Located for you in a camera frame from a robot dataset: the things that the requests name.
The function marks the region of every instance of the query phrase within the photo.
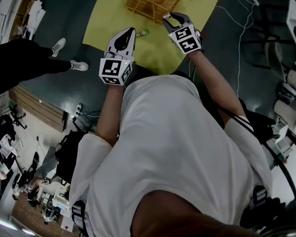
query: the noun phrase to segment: wicker basket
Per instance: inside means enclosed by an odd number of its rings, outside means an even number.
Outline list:
[[[162,17],[172,12],[180,0],[128,0],[126,7],[154,22],[162,23]]]

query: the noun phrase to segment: black and white marker cube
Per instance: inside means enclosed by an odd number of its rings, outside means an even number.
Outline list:
[[[200,43],[200,32],[194,28],[193,24],[182,27],[168,35],[178,46],[183,54],[191,53],[202,48]]]
[[[102,58],[99,77],[106,84],[124,85],[132,72],[131,63],[130,60]]]

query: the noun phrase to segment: yellow mat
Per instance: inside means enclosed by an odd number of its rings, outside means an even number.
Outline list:
[[[119,31],[134,27],[149,35],[136,39],[134,58],[138,65],[164,75],[171,74],[184,56],[168,38],[165,27],[132,13],[125,7],[127,0],[97,0],[92,11],[83,43],[106,50],[110,38]],[[217,0],[181,0],[175,11],[187,14],[196,28],[202,30]]]

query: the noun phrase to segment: dark green floor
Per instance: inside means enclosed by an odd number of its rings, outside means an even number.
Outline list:
[[[100,58],[103,52],[83,45],[82,40],[90,14],[96,0],[42,0],[46,15],[43,18],[34,40],[41,46],[52,47],[60,38],[65,37],[67,44],[60,52],[59,59],[85,61],[90,65],[87,72],[68,71],[55,75],[44,75],[22,83],[27,89],[52,105],[72,114],[78,103],[86,106],[86,112],[99,110],[103,104],[106,86],[98,77]],[[288,0],[269,1],[269,3],[286,4]],[[248,12],[237,0],[219,0],[218,5],[225,7],[229,13],[242,24],[247,20]],[[254,18],[259,18],[259,8],[254,9]],[[277,20],[285,22],[286,14]],[[237,87],[238,43],[242,28],[237,26],[220,8],[215,8],[207,22],[204,33],[206,56],[225,76],[234,89]],[[279,30],[281,35],[289,38],[287,29]],[[263,36],[247,30],[243,40],[260,39]],[[296,60],[292,46],[284,46],[286,63],[291,65]],[[249,110],[273,116],[273,104],[276,99],[275,88],[279,81],[272,71],[254,68],[251,63],[266,65],[263,48],[259,44],[241,46],[241,73],[239,97]],[[188,72],[188,60],[180,65],[180,70]],[[202,89],[200,78],[196,84]]]

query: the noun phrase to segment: white shoe lace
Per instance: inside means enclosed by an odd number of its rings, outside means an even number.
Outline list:
[[[80,70],[81,69],[81,64],[80,63],[72,63],[73,67],[72,69]]]
[[[52,49],[56,52],[61,46],[59,44],[56,44]]]

